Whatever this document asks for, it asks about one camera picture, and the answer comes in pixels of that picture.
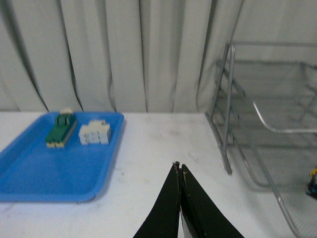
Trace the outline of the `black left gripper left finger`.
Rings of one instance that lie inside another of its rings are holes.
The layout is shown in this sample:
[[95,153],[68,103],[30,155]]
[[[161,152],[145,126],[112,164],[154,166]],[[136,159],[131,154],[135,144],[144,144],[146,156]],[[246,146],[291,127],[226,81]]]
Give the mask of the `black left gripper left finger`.
[[174,162],[136,238],[178,237],[180,215],[179,162]]

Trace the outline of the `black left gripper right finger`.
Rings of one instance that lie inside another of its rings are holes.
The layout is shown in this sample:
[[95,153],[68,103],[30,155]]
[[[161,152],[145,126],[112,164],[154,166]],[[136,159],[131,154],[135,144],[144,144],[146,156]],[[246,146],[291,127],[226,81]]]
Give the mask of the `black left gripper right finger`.
[[183,164],[181,219],[186,238],[242,238]]

